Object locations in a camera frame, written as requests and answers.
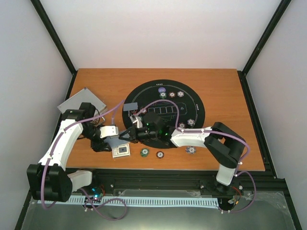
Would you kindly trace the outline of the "blue backed card deck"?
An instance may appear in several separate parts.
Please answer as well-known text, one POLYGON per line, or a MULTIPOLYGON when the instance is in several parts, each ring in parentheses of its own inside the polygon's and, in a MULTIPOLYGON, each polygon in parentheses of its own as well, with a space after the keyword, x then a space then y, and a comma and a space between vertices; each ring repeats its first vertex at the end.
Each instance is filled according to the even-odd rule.
POLYGON ((121 140, 118 137, 113 137, 113 138, 107 137, 105 139, 105 142, 108 143, 111 148, 115 148, 115 147, 117 147, 119 145, 127 144, 128 143, 128 141, 121 140))

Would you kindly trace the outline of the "green poker chip stack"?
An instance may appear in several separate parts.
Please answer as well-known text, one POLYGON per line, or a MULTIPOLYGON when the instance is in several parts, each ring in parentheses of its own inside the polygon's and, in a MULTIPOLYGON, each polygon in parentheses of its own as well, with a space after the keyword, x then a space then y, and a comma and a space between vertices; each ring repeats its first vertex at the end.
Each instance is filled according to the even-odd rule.
POLYGON ((142 156, 142 157, 147 157, 148 155, 149 155, 149 149, 147 149, 147 148, 143 148, 141 151, 140 151, 140 155, 142 156))

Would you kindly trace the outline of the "dealt blue backed card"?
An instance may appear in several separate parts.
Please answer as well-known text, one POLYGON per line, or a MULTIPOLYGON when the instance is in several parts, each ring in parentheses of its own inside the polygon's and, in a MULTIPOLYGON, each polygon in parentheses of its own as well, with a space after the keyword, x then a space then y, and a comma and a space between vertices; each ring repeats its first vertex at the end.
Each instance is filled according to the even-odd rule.
POLYGON ((123 112, 138 110, 138 103, 125 103, 123 104, 123 112))

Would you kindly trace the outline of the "orange poker chip stack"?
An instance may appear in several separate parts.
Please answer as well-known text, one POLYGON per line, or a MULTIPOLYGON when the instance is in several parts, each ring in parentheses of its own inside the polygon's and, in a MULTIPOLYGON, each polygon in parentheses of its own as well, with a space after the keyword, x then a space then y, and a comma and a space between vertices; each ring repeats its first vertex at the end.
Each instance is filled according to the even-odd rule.
POLYGON ((162 152, 162 151, 158 151, 157 153, 156 153, 156 157, 157 158, 159 158, 159 159, 162 159, 163 157, 164 157, 164 153, 162 152))

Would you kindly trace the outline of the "green chip top seat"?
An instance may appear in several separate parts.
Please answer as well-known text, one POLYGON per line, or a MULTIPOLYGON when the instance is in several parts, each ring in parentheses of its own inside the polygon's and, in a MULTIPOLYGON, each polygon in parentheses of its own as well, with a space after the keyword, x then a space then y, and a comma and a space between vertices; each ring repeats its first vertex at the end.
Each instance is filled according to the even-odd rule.
POLYGON ((161 99, 165 99, 165 98, 166 98, 166 93, 165 93, 165 92, 162 92, 162 93, 160 93, 159 96, 160 96, 161 99))

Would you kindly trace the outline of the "orange chip top seat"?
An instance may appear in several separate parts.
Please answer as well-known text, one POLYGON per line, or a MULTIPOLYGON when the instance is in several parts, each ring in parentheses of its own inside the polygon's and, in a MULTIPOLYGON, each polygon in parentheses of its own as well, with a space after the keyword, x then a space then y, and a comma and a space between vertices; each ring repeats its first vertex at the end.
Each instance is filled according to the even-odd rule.
POLYGON ((175 93, 174 92, 170 92, 169 93, 169 97, 174 98, 175 97, 175 93))

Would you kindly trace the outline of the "blue chip seat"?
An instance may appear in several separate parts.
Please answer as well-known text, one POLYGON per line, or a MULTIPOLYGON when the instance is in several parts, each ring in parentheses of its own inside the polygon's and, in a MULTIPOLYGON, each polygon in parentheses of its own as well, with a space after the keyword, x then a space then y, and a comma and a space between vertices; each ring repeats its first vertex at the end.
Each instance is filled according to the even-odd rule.
POLYGON ((187 121, 187 124, 188 124, 189 126, 194 126, 194 125, 195 125, 195 121, 194 121, 193 119, 189 119, 189 120, 187 121))
POLYGON ((179 92, 177 93, 177 95, 178 95, 178 97, 183 97, 183 96, 184 96, 184 92, 183 92, 183 91, 179 91, 179 92))

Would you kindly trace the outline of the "blue poker chip stack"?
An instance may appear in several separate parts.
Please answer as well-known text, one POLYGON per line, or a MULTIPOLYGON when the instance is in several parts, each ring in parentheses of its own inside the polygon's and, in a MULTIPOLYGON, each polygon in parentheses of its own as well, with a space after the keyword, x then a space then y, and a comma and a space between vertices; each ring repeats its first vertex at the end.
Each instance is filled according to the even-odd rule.
POLYGON ((194 146, 187 146, 186 147, 186 152, 188 154, 195 154, 196 153, 196 148, 194 146))

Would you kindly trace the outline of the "blue chip top seat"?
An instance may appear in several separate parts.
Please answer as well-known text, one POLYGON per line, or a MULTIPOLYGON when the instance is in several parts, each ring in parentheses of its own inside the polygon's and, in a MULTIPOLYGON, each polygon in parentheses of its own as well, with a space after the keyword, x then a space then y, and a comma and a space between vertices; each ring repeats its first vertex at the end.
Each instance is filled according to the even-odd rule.
POLYGON ((179 92, 177 93, 177 95, 178 95, 178 97, 183 97, 183 96, 184 96, 184 92, 183 92, 183 91, 179 91, 179 92))

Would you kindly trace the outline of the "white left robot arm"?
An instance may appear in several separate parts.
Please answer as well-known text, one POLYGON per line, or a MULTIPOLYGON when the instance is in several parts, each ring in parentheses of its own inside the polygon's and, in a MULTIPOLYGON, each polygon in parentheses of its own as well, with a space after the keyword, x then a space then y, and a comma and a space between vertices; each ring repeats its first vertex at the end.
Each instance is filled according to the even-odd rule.
POLYGON ((81 103, 79 109, 68 109, 62 115, 59 131, 51 146, 38 164, 31 164, 26 174, 32 198, 41 202, 66 202, 72 192, 81 188, 89 193, 96 192, 100 181, 93 177, 92 171, 77 170, 68 174, 66 165, 75 142, 82 135, 90 140, 94 151, 111 151, 105 142, 107 137, 118 135, 114 125, 92 124, 96 108, 91 103, 81 103))

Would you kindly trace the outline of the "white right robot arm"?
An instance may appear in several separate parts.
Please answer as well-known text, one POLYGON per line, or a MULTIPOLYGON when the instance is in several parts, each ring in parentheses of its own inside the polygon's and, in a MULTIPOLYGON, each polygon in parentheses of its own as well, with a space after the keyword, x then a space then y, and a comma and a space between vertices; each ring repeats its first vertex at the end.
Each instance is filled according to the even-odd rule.
POLYGON ((211 127, 193 129, 153 123, 145 123, 143 127, 132 125, 119 135, 119 139, 143 144, 157 140, 167 148, 206 148, 219 163, 215 181, 217 190, 231 185, 239 165, 250 152, 247 142, 221 122, 211 127))

